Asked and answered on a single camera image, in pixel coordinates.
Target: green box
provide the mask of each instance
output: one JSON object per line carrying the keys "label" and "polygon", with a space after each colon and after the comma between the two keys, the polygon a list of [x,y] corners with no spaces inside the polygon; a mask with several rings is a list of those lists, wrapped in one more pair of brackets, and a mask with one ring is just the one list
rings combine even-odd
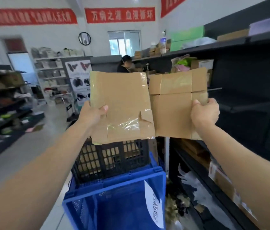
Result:
{"label": "green box", "polygon": [[193,27],[186,31],[178,31],[170,33],[171,43],[186,39],[202,38],[204,36],[204,26]]}
{"label": "green box", "polygon": [[186,43],[186,42],[190,42],[193,41],[193,39],[187,39],[187,40],[181,40],[181,41],[177,41],[177,42],[172,42],[171,43],[171,47],[170,47],[170,51],[178,51],[181,50],[181,46]]}

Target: black plastic crate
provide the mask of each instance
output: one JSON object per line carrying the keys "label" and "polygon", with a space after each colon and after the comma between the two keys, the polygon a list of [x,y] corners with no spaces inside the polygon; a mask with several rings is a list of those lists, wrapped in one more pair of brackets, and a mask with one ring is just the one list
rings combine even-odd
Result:
{"label": "black plastic crate", "polygon": [[113,177],[150,163],[148,140],[93,145],[84,143],[73,167],[77,184]]}

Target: storage basket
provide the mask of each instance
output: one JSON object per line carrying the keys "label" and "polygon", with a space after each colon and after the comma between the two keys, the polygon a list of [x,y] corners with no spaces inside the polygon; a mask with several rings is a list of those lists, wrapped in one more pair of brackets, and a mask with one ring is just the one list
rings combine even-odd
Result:
{"label": "storage basket", "polygon": [[77,184],[113,177],[150,163],[148,140],[93,145],[84,143],[72,174]]}
{"label": "storage basket", "polygon": [[155,161],[126,174],[79,187],[73,178],[62,205],[74,229],[160,230],[148,212],[147,205],[152,200],[146,200],[145,182],[162,204],[159,209],[162,209],[163,217],[156,221],[165,224],[166,173]]}

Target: bottle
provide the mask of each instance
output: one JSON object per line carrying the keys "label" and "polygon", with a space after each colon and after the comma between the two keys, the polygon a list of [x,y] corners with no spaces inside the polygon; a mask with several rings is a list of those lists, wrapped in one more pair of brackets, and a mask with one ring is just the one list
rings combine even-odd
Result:
{"label": "bottle", "polygon": [[159,47],[160,47],[160,53],[165,54],[167,52],[167,49],[166,49],[167,38],[164,31],[162,32],[162,35],[163,37],[159,41]]}

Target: forearm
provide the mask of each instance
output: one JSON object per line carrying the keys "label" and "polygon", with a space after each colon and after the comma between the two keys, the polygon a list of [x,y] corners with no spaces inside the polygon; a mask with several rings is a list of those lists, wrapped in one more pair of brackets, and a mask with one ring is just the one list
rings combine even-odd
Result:
{"label": "forearm", "polygon": [[88,137],[71,126],[55,143],[0,188],[0,229],[40,229]]}
{"label": "forearm", "polygon": [[215,125],[199,134],[232,181],[242,200],[270,229],[270,162],[254,154]]}

